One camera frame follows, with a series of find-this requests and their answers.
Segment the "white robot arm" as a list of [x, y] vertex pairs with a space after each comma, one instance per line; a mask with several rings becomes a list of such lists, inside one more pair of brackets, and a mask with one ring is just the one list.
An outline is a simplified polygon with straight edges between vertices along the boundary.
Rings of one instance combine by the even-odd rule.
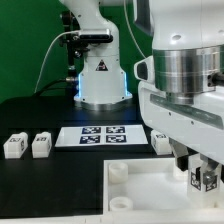
[[183, 152], [199, 153], [191, 173], [210, 185], [224, 182], [224, 0], [60, 0], [80, 26], [84, 68], [75, 101], [92, 108], [128, 98], [119, 61], [119, 31], [100, 13], [102, 6], [131, 2], [134, 22], [152, 36], [152, 53], [134, 66], [144, 123], [176, 141]]

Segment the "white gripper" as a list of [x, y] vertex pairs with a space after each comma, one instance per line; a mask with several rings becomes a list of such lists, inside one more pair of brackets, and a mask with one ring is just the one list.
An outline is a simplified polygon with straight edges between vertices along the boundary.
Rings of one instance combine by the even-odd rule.
[[139, 83], [138, 96], [144, 123], [172, 138], [169, 143], [176, 166], [181, 171], [188, 169], [189, 147], [203, 154], [202, 186], [218, 187], [224, 165], [224, 87], [196, 94], [192, 106], [168, 102], [162, 92], [144, 81]]

